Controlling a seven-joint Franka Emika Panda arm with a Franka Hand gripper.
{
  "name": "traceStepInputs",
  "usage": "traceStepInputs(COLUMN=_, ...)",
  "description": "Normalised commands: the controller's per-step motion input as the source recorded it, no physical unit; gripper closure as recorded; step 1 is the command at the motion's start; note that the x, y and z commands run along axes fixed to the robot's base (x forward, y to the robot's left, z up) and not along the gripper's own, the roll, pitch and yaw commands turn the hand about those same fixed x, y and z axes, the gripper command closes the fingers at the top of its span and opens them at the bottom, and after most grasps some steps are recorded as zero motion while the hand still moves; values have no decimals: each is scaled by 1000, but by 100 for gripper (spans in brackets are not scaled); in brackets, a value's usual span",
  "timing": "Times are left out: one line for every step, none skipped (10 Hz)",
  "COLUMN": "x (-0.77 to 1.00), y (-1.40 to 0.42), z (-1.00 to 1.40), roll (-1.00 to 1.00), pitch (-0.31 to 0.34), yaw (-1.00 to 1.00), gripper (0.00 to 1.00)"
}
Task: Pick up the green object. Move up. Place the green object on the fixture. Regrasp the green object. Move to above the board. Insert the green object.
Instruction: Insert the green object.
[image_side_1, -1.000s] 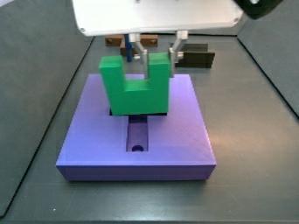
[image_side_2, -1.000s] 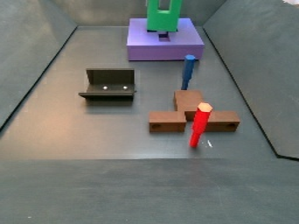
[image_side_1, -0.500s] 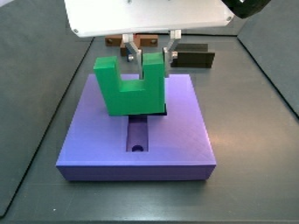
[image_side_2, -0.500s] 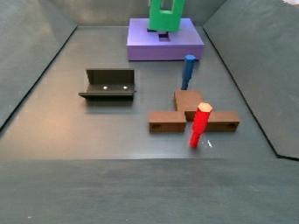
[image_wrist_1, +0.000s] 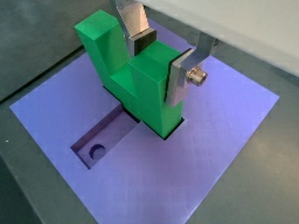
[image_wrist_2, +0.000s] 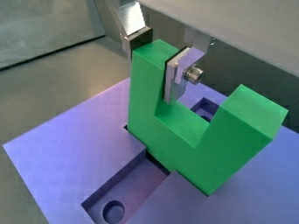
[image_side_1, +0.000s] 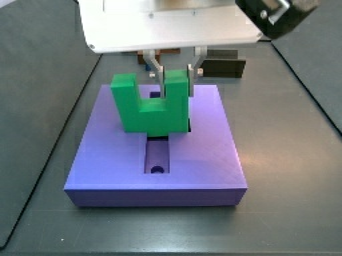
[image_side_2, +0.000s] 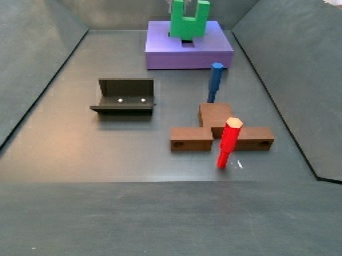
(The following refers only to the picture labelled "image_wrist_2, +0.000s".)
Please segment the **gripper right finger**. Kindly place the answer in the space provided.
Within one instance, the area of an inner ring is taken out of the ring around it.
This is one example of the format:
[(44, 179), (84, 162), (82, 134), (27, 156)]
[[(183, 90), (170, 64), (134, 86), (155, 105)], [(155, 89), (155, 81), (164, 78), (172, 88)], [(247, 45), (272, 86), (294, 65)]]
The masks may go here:
[(167, 104), (174, 104), (183, 96), (188, 82), (192, 85), (200, 82), (203, 71), (196, 62), (208, 51), (212, 37), (187, 26), (183, 40), (191, 46), (186, 46), (166, 61), (163, 99)]

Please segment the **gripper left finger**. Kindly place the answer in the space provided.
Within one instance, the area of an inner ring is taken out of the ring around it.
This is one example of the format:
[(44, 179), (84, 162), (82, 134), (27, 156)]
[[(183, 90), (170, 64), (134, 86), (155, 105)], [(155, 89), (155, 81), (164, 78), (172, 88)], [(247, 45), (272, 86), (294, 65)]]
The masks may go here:
[(123, 48), (128, 60), (132, 60), (132, 51), (154, 41), (154, 29), (146, 25), (142, 6), (136, 0), (115, 0), (114, 7)]

